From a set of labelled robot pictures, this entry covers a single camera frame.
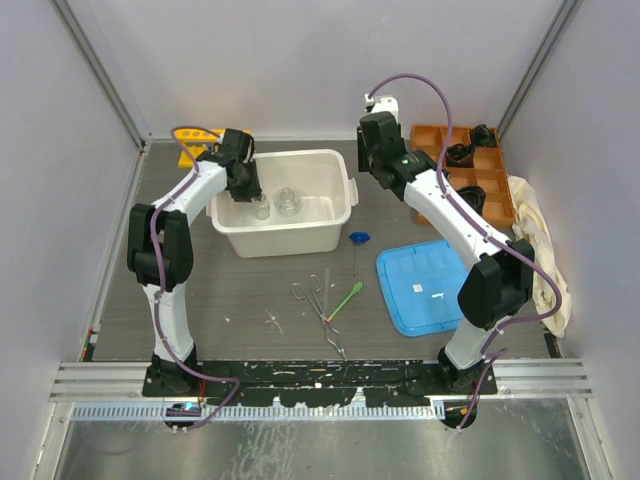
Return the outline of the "yellow test tube rack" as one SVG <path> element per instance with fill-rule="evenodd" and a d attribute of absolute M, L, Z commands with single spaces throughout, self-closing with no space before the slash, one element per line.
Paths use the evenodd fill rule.
<path fill-rule="evenodd" d="M 192 168 L 194 160 L 202 157 L 201 162 L 217 163 L 222 167 L 232 163 L 231 154 L 222 146 L 226 129 L 201 129 L 194 127 L 176 127 L 171 136 L 180 147 L 179 168 Z"/>

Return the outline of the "white plastic bin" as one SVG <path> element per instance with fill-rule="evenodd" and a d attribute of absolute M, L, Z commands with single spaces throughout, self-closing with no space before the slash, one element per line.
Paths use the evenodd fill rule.
<path fill-rule="evenodd" d="M 255 156 L 262 196 L 236 202 L 229 192 L 207 208 L 213 228 L 241 258 L 330 252 L 358 204 L 356 182 L 333 149 Z"/>

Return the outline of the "small glass beaker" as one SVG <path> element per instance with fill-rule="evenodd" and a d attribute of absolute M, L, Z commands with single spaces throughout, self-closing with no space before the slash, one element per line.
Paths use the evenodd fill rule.
<path fill-rule="evenodd" d="M 260 221 L 265 221 L 270 217 L 270 203 L 268 197 L 261 193 L 252 199 L 254 215 Z"/>

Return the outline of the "glass funnel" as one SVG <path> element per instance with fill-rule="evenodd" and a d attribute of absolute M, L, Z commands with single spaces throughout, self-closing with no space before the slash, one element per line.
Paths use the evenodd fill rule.
<path fill-rule="evenodd" d="M 274 196 L 274 205 L 281 216 L 297 215 L 302 207 L 299 194 L 290 187 L 284 187 Z"/>

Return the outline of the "blue handled brush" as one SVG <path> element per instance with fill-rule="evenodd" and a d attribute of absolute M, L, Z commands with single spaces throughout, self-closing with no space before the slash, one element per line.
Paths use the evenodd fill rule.
<path fill-rule="evenodd" d="M 370 239 L 370 235 L 367 232 L 355 231 L 349 235 L 349 239 L 354 247 L 354 264 L 353 264 L 353 277 L 358 277 L 359 270 L 359 250 L 360 247 L 366 244 Z"/>

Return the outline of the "metal crucible tongs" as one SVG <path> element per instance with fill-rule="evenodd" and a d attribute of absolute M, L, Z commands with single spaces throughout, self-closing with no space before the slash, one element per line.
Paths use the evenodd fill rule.
<path fill-rule="evenodd" d="M 315 274 L 311 274 L 308 277 L 305 286 L 299 282 L 291 285 L 291 292 L 294 298 L 297 301 L 306 300 L 311 305 L 313 311 L 320 319 L 327 343 L 334 348 L 342 360 L 346 361 L 346 351 L 341 341 L 340 332 L 330 324 L 328 316 L 325 313 L 326 307 L 320 301 L 320 293 L 323 290 L 323 284 Z"/>

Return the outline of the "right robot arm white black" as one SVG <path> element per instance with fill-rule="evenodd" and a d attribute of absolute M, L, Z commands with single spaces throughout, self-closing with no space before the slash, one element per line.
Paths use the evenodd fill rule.
<path fill-rule="evenodd" d="M 427 153 L 408 151 L 392 113 L 362 117 L 357 141 L 359 170 L 426 217 L 468 272 L 457 297 L 462 318 L 437 367 L 442 388 L 462 393 L 479 376 L 488 341 L 531 298 L 534 249 L 486 223 Z"/>

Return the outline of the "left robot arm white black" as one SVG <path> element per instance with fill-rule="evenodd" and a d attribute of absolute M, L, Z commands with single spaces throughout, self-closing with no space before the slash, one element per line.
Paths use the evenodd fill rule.
<path fill-rule="evenodd" d="M 255 140 L 247 132 L 228 128 L 210 134 L 215 145 L 191 157 L 188 174 L 151 204 L 138 203 L 129 214 L 126 263 L 149 301 L 155 334 L 152 368 L 178 396 L 188 396 L 204 382 L 229 383 L 197 369 L 195 342 L 186 311 L 186 282 L 194 266 L 191 225 L 210 202 L 224 191 L 236 202 L 250 202 L 262 194 L 254 161 Z"/>

